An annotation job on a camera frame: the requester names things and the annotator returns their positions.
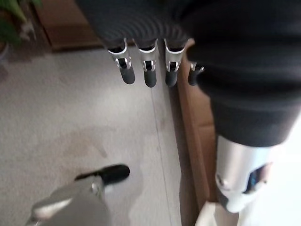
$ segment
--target robotic arm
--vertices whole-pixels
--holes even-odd
[[[301,107],[301,3],[297,0],[76,0],[125,83],[135,81],[127,39],[156,84],[157,39],[172,87],[188,38],[189,83],[210,97],[221,204],[239,212],[267,183],[271,153]]]

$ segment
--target silver prosthetic hand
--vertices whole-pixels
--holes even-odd
[[[125,165],[115,165],[79,175],[69,185],[36,203],[26,226],[111,226],[103,188],[129,175]]]

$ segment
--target black fingertip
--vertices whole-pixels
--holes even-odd
[[[122,68],[120,69],[120,72],[121,72],[122,79],[126,84],[131,85],[135,82],[135,74],[134,74],[133,67],[130,67],[129,69]]]
[[[145,84],[153,88],[157,83],[156,71],[146,71],[144,72]]]
[[[165,83],[168,87],[173,87],[177,83],[178,72],[166,72]]]
[[[200,70],[191,70],[189,71],[189,75],[188,75],[188,83],[191,85],[191,86],[195,86],[197,84],[197,77],[198,77],[198,74],[200,73]]]

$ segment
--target green leaf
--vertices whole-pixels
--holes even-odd
[[[0,18],[0,41],[11,44],[21,43],[21,39],[14,26],[2,18]]]
[[[17,0],[0,0],[0,8],[12,13],[23,22],[27,20]]]
[[[36,6],[41,6],[42,5],[42,0],[31,0],[30,2],[32,2]]]

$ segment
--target wooden furniture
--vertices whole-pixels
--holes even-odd
[[[53,50],[102,46],[73,0],[42,0],[35,8]]]
[[[198,207],[217,202],[214,180],[216,166],[215,132],[209,98],[187,82],[190,62],[184,55],[178,74],[178,90],[195,183]]]

